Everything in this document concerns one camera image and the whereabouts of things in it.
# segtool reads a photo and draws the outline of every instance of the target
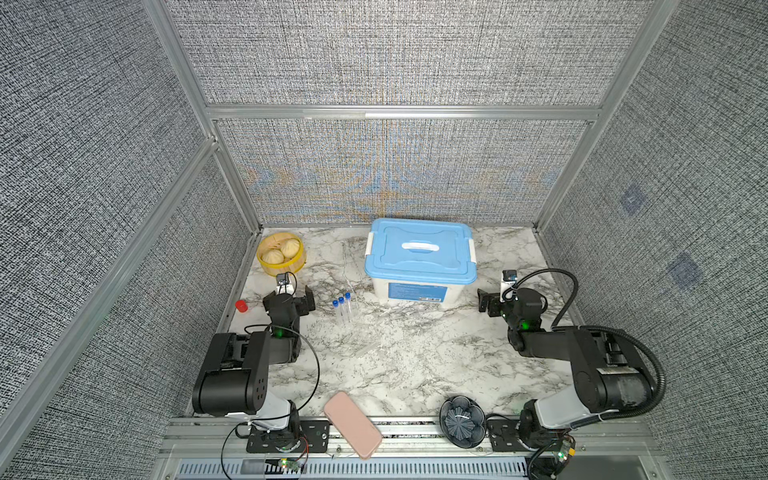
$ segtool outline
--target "white plastic bin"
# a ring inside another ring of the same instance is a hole
[[[454,303],[477,280],[472,231],[463,223],[379,218],[366,246],[378,298]]]

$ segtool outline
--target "blue storage box lid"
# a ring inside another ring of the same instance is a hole
[[[469,285],[478,277],[472,231],[463,223],[379,218],[368,235],[366,273],[384,280]]]

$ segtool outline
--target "blue label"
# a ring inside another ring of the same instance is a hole
[[[389,298],[415,300],[417,302],[442,302],[447,286],[413,285],[411,283],[390,283]]]

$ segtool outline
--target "test tube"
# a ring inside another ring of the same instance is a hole
[[[346,308],[349,310],[349,319],[355,320],[355,310],[352,305],[352,294],[350,292],[344,293],[344,300],[346,301]]]
[[[344,304],[344,297],[339,297],[339,311],[341,312],[341,319],[346,321],[349,321],[349,310],[346,308],[346,305]]]
[[[339,301],[334,300],[333,301],[333,311],[336,312],[336,320],[341,320],[341,309],[339,308]]]

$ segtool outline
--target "marble table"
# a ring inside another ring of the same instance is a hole
[[[317,304],[301,318],[321,368],[317,394],[302,415],[322,415],[340,390],[367,415],[435,415],[456,394],[475,399],[486,413],[511,414],[572,383],[567,362],[520,357],[507,342],[504,321],[477,311],[476,290],[497,291],[502,269],[525,275],[546,267],[531,229],[473,229],[478,279],[451,306],[378,300],[364,270],[368,228],[266,229],[264,236],[277,231],[291,231],[306,245],[307,262],[296,275],[299,295],[309,285]],[[542,317],[548,326],[563,304],[552,277],[535,277],[526,286],[549,298]],[[249,309],[235,313],[230,331],[268,324],[261,300],[274,287],[274,277],[254,260],[241,295]],[[352,322],[341,323],[331,301],[346,291],[353,292],[358,310]],[[562,324],[569,324],[568,315]],[[269,389],[300,405],[315,375],[315,359],[304,346],[295,363],[270,366]]]

